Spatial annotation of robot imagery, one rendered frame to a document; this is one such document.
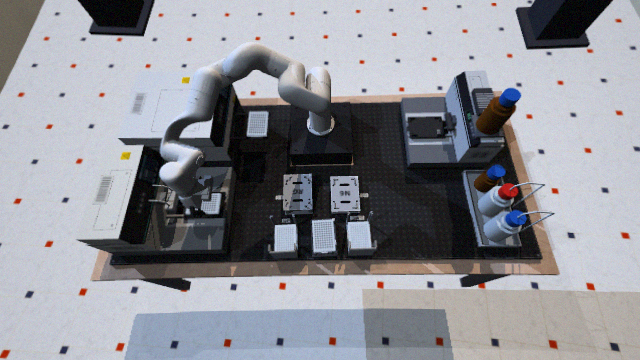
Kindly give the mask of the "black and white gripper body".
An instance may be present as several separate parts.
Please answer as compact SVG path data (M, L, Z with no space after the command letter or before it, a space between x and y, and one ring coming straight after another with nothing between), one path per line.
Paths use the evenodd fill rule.
M190 209L190 206L200 209L202 204L201 196L202 195L190 195L188 197L179 196L179 199L187 209Z

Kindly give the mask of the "blue bottle cap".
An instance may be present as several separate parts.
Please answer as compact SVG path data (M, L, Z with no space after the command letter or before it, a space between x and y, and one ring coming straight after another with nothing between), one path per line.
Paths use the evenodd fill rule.
M507 88L500 96L500 102L506 106L513 106L521 98L521 93L515 88Z
M522 216L517 218L519 215L523 214L523 212L519 210L513 210L506 215L506 221L509 225L513 227L519 227L526 222L526 216Z
M487 173L490 178L498 180L505 175L505 169L503 166L495 164L488 170Z

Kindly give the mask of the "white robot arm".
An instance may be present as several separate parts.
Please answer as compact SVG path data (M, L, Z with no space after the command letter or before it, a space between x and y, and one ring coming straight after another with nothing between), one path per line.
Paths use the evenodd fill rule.
M206 154L202 149L179 142L182 131L191 124L212 120L220 90L247 77L253 70L277 78L279 96L309 111L307 128L312 134L324 136L334 129L331 77L326 69L312 68L305 84L305 67L301 62L262 44L244 43L227 58L196 71L185 111L164 132L160 154L169 163L162 166L159 175L179 196L202 195L203 201L211 201L214 181L212 175L204 179L191 176L203 165Z

